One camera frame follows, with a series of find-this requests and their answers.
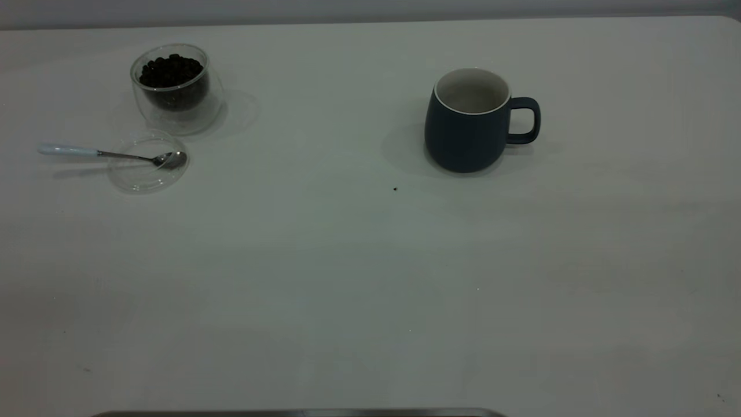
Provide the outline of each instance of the mug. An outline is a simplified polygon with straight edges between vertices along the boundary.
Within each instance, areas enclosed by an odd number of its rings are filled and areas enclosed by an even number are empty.
[[[529,108],[534,126],[526,134],[509,133],[510,112]],[[533,142],[540,132],[540,107],[527,97],[512,98],[507,82],[481,68],[445,74],[432,90],[425,122],[430,156],[454,172],[479,171],[502,155],[505,145]]]

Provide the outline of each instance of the coffee bean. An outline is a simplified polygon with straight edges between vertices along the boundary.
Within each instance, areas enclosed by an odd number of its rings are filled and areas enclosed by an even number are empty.
[[[203,72],[200,62],[177,53],[168,58],[159,57],[142,67],[139,82],[152,88],[169,88],[182,85]],[[157,107],[168,111],[185,111],[196,107],[208,93],[208,76],[175,91],[145,91]]]

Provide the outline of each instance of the mug rim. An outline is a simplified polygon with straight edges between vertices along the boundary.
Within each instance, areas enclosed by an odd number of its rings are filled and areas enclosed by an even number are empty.
[[[454,73],[462,72],[462,71],[477,71],[477,72],[480,72],[480,73],[486,73],[487,75],[490,75],[490,76],[495,76],[496,78],[498,78],[507,87],[507,98],[502,102],[501,105],[499,105],[499,106],[497,106],[497,107],[495,107],[495,108],[493,108],[491,110],[482,111],[482,112],[479,112],[479,113],[468,113],[466,111],[456,110],[456,109],[452,108],[451,106],[445,104],[445,102],[442,101],[442,99],[440,99],[440,96],[437,94],[437,86],[440,84],[440,82],[443,79],[445,79],[445,77],[450,76],[450,75],[452,75]],[[495,111],[498,111],[500,108],[503,108],[505,105],[507,105],[507,103],[509,103],[510,99],[512,98],[512,89],[510,88],[509,83],[507,83],[507,81],[504,78],[502,78],[502,76],[500,76],[499,74],[497,74],[497,73],[495,73],[493,71],[485,70],[484,68],[478,68],[478,67],[458,68],[456,70],[448,71],[445,75],[441,76],[440,79],[437,80],[437,82],[435,82],[435,87],[433,88],[433,92],[435,94],[435,99],[437,99],[437,101],[440,104],[442,104],[443,106],[445,106],[445,108],[447,108],[450,111],[454,111],[454,112],[456,112],[458,114],[465,114],[466,116],[481,116],[483,114],[493,113]]]

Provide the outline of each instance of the metal edge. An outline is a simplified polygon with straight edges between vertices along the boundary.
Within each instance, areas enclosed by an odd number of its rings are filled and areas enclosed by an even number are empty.
[[[109,411],[94,417],[504,417],[485,408],[327,408],[250,411]]]
[[[332,408],[304,410],[304,417],[504,417],[485,408]]]

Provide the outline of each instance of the mug handle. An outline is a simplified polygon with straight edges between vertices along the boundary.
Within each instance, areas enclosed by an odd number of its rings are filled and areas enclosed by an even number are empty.
[[[534,114],[533,129],[526,134],[509,134],[507,135],[507,143],[512,145],[524,145],[526,143],[533,142],[540,132],[540,106],[538,102],[530,97],[517,97],[516,99],[510,100],[510,110],[516,108],[529,108]]]

